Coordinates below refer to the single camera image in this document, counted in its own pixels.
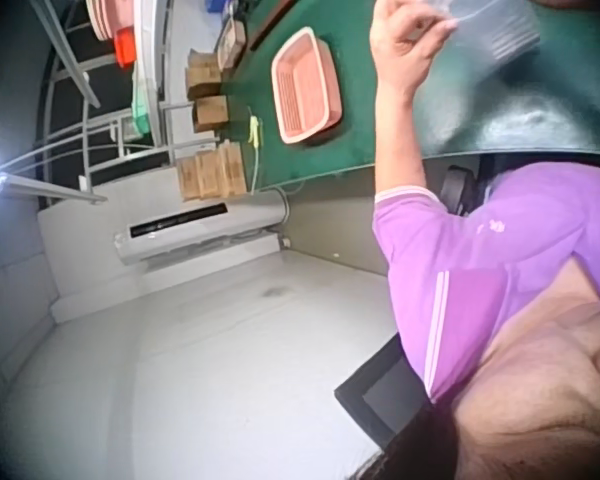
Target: black monitor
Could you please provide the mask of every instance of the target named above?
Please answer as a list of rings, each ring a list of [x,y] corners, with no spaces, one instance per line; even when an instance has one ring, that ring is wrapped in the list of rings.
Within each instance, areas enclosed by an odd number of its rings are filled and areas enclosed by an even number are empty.
[[[398,335],[338,387],[335,395],[383,450],[429,401]]]

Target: hand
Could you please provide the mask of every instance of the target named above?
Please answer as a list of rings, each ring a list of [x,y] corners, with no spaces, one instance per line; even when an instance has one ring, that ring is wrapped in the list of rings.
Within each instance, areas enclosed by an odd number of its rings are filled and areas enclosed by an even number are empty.
[[[426,25],[424,35],[415,39]],[[377,0],[370,41],[378,87],[413,100],[434,56],[455,28],[454,20],[419,0]]]

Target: red container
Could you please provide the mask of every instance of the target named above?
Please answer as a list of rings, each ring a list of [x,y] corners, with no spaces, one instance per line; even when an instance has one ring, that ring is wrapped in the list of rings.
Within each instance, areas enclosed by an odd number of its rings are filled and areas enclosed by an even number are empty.
[[[124,28],[118,31],[113,40],[116,47],[116,59],[118,65],[126,68],[136,61],[136,38],[133,34],[133,27]]]

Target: gray floor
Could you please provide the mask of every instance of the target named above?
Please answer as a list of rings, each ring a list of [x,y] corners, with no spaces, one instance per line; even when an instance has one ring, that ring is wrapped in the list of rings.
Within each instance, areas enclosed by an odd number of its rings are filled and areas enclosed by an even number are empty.
[[[451,165],[477,173],[479,160],[476,156],[428,160],[425,169],[431,190],[440,191]],[[385,275],[387,265],[371,232],[373,198],[373,168],[306,182],[289,196],[291,214],[284,233],[292,250]]]

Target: white stripe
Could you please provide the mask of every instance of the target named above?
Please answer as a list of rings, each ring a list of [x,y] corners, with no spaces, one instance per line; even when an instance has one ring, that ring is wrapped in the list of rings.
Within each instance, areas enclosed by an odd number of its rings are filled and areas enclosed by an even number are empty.
[[[442,289],[442,301],[440,302],[440,326],[438,327],[436,347],[433,354],[433,364],[431,366],[431,377],[429,378],[429,386],[427,392],[431,392],[433,382],[436,378],[438,370],[438,357],[440,356],[440,344],[442,343],[442,331],[444,330],[444,317],[447,311],[447,294],[449,293],[449,272],[444,273],[444,287]]]
[[[420,194],[429,197],[430,199],[440,202],[440,199],[433,193],[431,190],[428,190],[423,187],[419,187],[417,185],[412,186],[403,186],[403,187],[395,187],[389,190],[385,190],[376,194],[376,203],[381,202],[383,200],[387,200],[389,198],[399,197],[400,195],[408,195],[408,194]]]
[[[435,350],[435,340],[438,332],[438,323],[440,321],[440,303],[442,301],[442,289],[444,286],[444,272],[439,272],[436,279],[436,292],[433,298],[433,313],[431,314],[431,323],[429,324],[429,342],[427,343],[427,355],[424,366],[424,384],[429,384],[431,375],[431,364],[433,363],[433,353]]]

